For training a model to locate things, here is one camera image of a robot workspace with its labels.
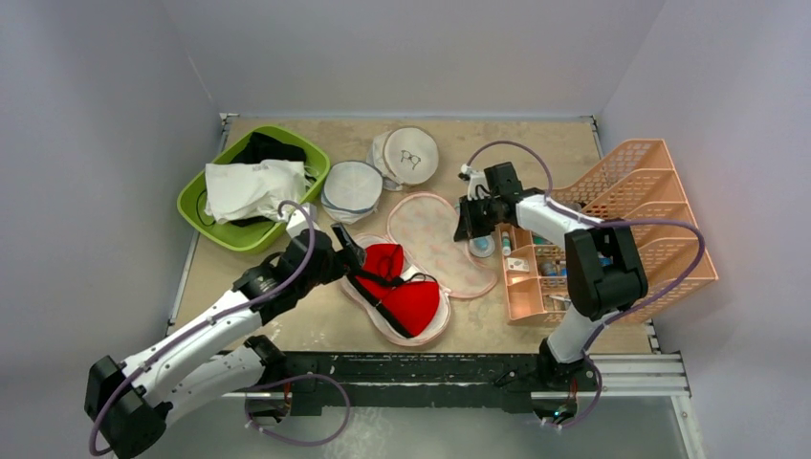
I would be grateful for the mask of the floral mesh laundry bag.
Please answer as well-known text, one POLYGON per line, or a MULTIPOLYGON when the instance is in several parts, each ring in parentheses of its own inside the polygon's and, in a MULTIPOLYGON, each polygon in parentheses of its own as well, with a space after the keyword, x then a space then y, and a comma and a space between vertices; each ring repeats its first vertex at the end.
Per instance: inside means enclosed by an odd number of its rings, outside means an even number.
POLYGON ((384 235, 361 234, 355 238, 364 249, 378 243, 402 246, 411 271, 433 276, 440 286, 440 305, 433 320, 423 333, 407 339, 372 310, 347 276, 340 281, 343 292, 361 306, 374 327, 393 344, 418 347, 436 339, 449 325, 452 299, 477 298, 495 286, 496 273, 475 261, 465 242, 453 241, 457 224, 458 214, 445 199, 426 192, 412 193, 390 211, 384 235))

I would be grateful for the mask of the red bra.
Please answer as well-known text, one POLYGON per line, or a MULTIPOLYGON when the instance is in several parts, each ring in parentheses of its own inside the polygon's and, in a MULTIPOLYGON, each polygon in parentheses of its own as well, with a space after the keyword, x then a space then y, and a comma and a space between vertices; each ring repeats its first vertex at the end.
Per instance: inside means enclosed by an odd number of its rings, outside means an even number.
POLYGON ((439 309, 438 282, 429 274, 412 272, 398 244, 373 244, 365 252, 361 269, 347 276, 350 285, 395 332, 407 339, 417 337, 439 309))

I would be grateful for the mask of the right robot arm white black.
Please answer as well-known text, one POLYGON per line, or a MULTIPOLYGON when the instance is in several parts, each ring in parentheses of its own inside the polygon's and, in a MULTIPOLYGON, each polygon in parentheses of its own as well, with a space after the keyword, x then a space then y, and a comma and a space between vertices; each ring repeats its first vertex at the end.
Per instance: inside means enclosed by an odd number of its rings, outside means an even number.
POLYGON ((631 230, 566 208, 539 188, 526 188, 510 163, 482 171, 464 164, 459 177, 468 193, 459 200, 453 238, 470 240, 501 224, 541 236, 565 255, 571 304, 561 323, 542 340, 537 377, 559 389, 570 382, 607 322, 648 292, 647 276, 631 230))

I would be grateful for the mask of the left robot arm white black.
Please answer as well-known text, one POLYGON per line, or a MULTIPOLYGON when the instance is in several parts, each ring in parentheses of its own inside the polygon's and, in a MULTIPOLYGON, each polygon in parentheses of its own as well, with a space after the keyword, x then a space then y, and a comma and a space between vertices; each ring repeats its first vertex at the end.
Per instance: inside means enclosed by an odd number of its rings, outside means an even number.
POLYGON ((134 458, 175 422, 233 391, 291 390, 286 355, 258 330, 295 308, 318 286, 358 273, 366 254, 341 224, 312 223, 291 233, 284 251, 247 269, 201 315, 122 361, 105 356, 89 370, 84 410, 89 450, 134 458))

